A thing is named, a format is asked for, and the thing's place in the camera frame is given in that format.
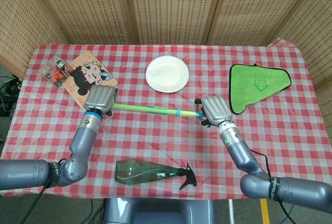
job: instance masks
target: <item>green cloth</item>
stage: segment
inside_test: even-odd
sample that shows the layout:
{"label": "green cloth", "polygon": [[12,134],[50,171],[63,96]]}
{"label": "green cloth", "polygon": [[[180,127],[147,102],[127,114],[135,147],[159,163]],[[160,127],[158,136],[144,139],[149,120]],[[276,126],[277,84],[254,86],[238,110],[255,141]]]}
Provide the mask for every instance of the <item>green cloth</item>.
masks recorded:
{"label": "green cloth", "polygon": [[287,71],[235,64],[231,67],[229,83],[229,105],[234,114],[240,114],[245,107],[288,88],[292,82]]}

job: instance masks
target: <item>white paper plate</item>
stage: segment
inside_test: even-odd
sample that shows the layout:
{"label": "white paper plate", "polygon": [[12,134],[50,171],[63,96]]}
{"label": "white paper plate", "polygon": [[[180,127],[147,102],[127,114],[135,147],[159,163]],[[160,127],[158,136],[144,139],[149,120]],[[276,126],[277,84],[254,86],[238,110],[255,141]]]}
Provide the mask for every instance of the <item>white paper plate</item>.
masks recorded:
{"label": "white paper plate", "polygon": [[187,65],[170,55],[155,58],[146,69],[146,81],[159,92],[173,93],[182,89],[189,80]]}

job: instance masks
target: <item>table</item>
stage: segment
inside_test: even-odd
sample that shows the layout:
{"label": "table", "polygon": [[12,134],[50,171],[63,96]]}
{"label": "table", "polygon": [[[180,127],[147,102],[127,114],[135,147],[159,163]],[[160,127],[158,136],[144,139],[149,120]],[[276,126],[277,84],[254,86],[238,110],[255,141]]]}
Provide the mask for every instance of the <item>table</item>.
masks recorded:
{"label": "table", "polygon": [[[69,145],[83,116],[64,88],[47,83],[38,70],[53,54],[68,61],[90,50],[119,81],[118,101],[193,110],[196,97],[218,94],[228,100],[231,65],[242,63],[287,70],[292,86],[247,107],[234,116],[252,149],[268,155],[273,176],[294,176],[332,183],[332,149],[300,51],[277,40],[269,47],[191,45],[44,45],[30,60],[2,159],[58,161],[70,156]],[[173,55],[189,68],[187,86],[161,93],[145,81],[153,58]],[[179,191],[184,177],[134,186],[115,182],[115,162],[135,157],[174,167],[193,168],[198,185]],[[265,168],[263,157],[256,156]],[[244,175],[231,160],[216,128],[204,128],[194,118],[114,111],[105,116],[89,158],[87,176],[45,193],[75,198],[161,197],[185,199],[244,198]],[[13,195],[41,188],[2,191]]]}

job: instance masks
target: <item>woven screen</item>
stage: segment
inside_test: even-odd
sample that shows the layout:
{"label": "woven screen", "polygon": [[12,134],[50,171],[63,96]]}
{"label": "woven screen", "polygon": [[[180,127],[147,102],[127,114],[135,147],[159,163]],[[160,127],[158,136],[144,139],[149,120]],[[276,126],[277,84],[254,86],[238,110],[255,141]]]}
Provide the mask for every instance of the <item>woven screen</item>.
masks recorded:
{"label": "woven screen", "polygon": [[277,37],[301,50],[314,84],[332,75],[332,0],[305,0]]}
{"label": "woven screen", "polygon": [[37,0],[0,0],[0,9],[0,61],[20,78],[36,48],[68,42]]}
{"label": "woven screen", "polygon": [[221,0],[210,45],[263,45],[293,0]]}
{"label": "woven screen", "polygon": [[327,135],[332,141],[332,88],[317,96]]}
{"label": "woven screen", "polygon": [[122,0],[45,0],[74,44],[129,44]]}
{"label": "woven screen", "polygon": [[133,0],[141,44],[201,44],[212,0]]}

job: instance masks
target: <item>yellow floor marking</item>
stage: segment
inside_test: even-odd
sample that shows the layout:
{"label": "yellow floor marking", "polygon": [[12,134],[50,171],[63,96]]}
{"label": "yellow floor marking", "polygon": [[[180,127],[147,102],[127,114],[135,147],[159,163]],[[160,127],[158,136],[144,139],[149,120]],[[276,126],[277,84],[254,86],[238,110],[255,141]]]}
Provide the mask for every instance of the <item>yellow floor marking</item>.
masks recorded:
{"label": "yellow floor marking", "polygon": [[261,217],[263,224],[270,224],[268,203],[266,199],[260,199]]}

